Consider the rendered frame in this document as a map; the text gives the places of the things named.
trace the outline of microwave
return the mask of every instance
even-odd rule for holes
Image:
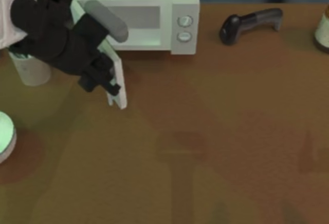
[[[127,41],[106,38],[115,50],[196,53],[200,0],[73,0],[74,23],[85,13],[88,1],[100,2],[127,24]]]

